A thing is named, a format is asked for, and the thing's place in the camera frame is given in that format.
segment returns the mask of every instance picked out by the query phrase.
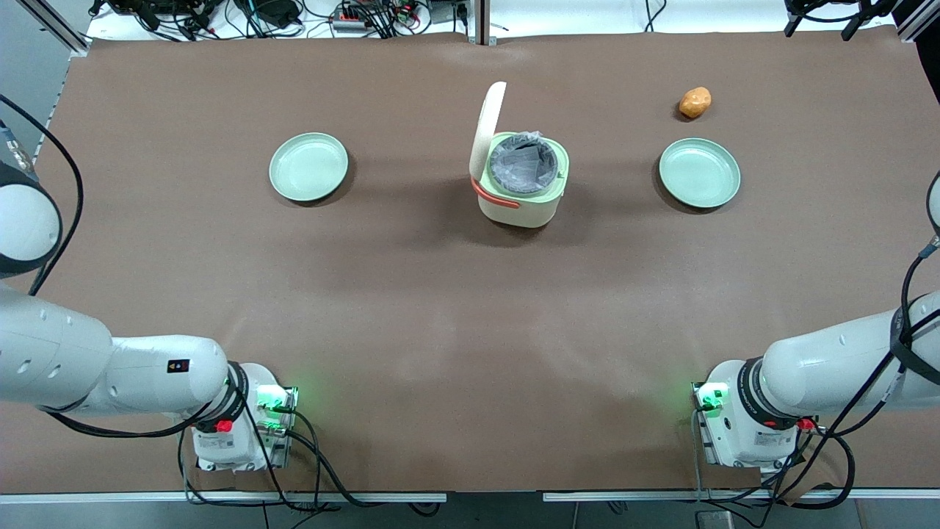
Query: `light green plate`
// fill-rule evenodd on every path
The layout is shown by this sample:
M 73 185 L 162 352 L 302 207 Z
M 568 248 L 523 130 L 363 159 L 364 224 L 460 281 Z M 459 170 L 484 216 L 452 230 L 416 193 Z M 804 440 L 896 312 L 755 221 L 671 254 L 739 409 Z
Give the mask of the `light green plate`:
M 324 133 L 294 136 L 277 148 L 268 175 L 274 189 L 291 200 L 317 200 L 339 187 L 349 156 L 339 140 Z
M 680 139 L 666 147 L 659 176 L 672 196 L 690 206 L 720 206 L 741 187 L 741 170 L 724 147 L 700 137 Z

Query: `black strap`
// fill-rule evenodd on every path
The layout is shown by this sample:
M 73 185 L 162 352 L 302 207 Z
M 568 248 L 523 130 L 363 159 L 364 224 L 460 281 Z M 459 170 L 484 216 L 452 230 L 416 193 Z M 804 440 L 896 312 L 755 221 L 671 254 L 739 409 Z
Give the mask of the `black strap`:
M 940 386 L 940 371 L 934 369 L 911 349 L 913 336 L 909 336 L 910 332 L 911 328 L 904 326 L 901 309 L 897 309 L 891 318 L 891 354 L 901 361 L 901 365 L 905 368 Z M 902 335 L 906 337 L 903 342 L 901 341 Z

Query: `potato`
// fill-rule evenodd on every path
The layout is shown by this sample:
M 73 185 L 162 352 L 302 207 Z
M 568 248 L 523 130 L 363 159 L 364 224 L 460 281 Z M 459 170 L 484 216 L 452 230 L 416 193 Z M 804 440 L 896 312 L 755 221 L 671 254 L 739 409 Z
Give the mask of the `potato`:
M 692 88 L 679 101 L 679 111 L 690 120 L 701 116 L 712 106 L 712 93 L 705 87 Z

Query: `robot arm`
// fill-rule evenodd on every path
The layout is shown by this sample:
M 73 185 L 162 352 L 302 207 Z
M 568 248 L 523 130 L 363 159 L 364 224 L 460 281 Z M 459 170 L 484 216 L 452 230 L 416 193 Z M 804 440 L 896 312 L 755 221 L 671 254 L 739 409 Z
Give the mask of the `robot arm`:
M 940 172 L 927 194 L 937 235 L 902 288 L 907 321 L 901 310 L 875 314 L 781 340 L 762 357 L 717 365 L 694 391 L 711 463 L 774 473 L 793 453 L 801 418 L 842 418 L 853 406 L 872 413 L 940 406 L 940 292 L 907 303 L 915 268 L 940 248 L 938 181 Z
M 58 251 L 55 202 L 37 180 L 2 163 L 0 213 L 0 280 L 35 270 Z M 201 468 L 263 470 L 268 459 L 275 467 L 287 462 L 284 432 L 293 415 L 272 408 L 293 410 L 296 390 L 277 385 L 260 365 L 228 361 L 209 338 L 112 338 L 97 319 L 0 281 L 0 400 L 53 414 L 198 414 Z

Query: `label sticker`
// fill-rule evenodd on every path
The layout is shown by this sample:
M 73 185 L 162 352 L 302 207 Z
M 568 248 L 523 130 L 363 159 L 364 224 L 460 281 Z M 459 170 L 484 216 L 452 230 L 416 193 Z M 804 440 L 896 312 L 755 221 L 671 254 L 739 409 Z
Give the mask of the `label sticker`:
M 754 444 L 757 446 L 783 446 L 793 439 L 789 433 L 784 432 L 757 432 L 754 435 Z
M 225 450 L 235 448 L 235 436 L 232 434 L 203 435 L 198 437 L 199 448 Z

